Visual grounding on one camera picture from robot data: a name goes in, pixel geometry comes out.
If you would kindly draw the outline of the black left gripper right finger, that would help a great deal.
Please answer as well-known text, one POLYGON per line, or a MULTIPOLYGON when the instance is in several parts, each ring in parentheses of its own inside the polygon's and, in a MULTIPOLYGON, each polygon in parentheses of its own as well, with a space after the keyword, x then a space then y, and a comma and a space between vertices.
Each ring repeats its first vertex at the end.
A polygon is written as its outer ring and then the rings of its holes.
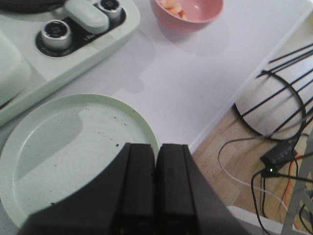
POLYGON ((187 145, 162 145, 155 183, 158 234, 248 234, 206 181, 187 145))

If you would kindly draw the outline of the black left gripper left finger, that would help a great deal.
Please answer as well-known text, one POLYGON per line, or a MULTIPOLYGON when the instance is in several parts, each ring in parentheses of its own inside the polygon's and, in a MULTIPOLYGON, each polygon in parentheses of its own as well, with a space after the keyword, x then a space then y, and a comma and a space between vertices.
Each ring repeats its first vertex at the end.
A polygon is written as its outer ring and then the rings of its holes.
POLYGON ((154 154, 126 143, 87 185, 36 212, 20 235, 151 235, 154 232, 154 154))

